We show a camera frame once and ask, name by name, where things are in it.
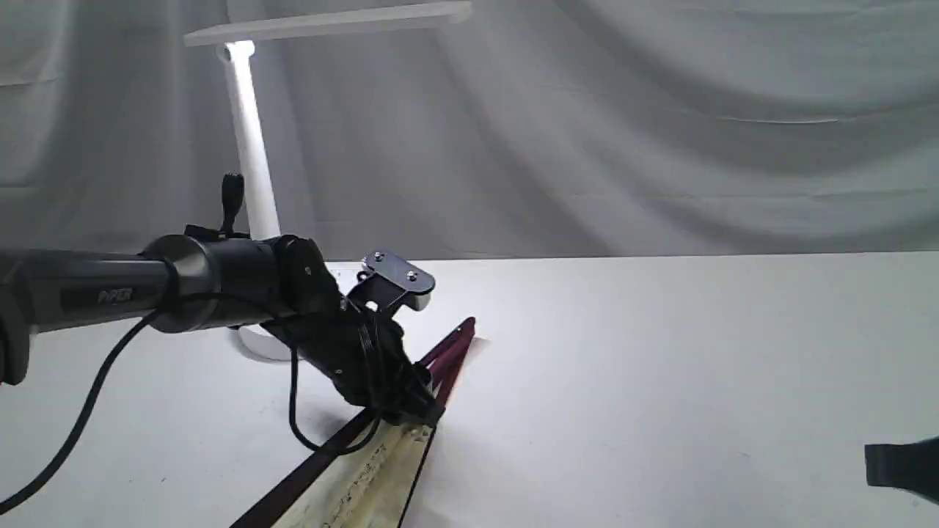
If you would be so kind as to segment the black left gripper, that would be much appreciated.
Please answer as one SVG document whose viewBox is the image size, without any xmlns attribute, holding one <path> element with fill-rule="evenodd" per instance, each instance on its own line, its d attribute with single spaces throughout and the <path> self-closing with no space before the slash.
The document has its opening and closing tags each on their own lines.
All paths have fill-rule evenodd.
<svg viewBox="0 0 939 528">
<path fill-rule="evenodd" d="M 445 411 L 426 367 L 409 360 L 395 319 L 358 305 L 340 290 L 318 247 L 308 238 L 273 243 L 285 314 L 267 332 L 314 365 L 349 404 L 390 423 L 435 428 Z"/>
</svg>

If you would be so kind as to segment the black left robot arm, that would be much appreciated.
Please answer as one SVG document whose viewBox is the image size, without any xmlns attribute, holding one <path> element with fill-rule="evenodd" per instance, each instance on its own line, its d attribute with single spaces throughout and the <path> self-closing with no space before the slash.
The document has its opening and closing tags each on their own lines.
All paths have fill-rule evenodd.
<svg viewBox="0 0 939 528">
<path fill-rule="evenodd" d="M 349 404 L 395 425 L 435 425 L 443 405 L 393 320 L 400 307 L 423 310 L 434 287 L 432 275 L 379 252 L 343 293 L 309 238 L 226 238 L 194 225 L 140 254 L 5 249 L 2 381 L 26 377 L 36 334 L 154 313 L 151 327 L 168 334 L 262 326 Z"/>
</svg>

